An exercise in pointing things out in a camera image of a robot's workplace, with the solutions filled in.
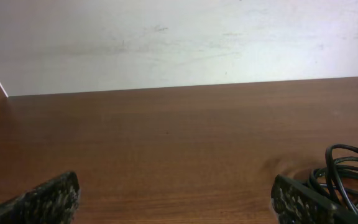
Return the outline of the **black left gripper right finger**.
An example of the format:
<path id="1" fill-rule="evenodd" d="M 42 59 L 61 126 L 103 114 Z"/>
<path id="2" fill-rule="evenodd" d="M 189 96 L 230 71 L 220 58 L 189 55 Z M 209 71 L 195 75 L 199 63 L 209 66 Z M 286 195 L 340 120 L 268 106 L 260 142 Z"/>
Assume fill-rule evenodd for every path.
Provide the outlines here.
<path id="1" fill-rule="evenodd" d="M 274 180 L 271 203 L 280 224 L 358 224 L 355 213 L 283 175 Z"/>

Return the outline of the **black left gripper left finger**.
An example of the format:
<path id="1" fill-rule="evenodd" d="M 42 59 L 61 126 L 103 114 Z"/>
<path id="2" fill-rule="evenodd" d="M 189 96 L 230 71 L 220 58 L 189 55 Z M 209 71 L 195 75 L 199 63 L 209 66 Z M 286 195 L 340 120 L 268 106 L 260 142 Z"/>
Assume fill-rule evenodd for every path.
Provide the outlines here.
<path id="1" fill-rule="evenodd" d="M 79 206 L 80 185 L 68 171 L 0 204 L 0 223 L 71 223 Z"/>

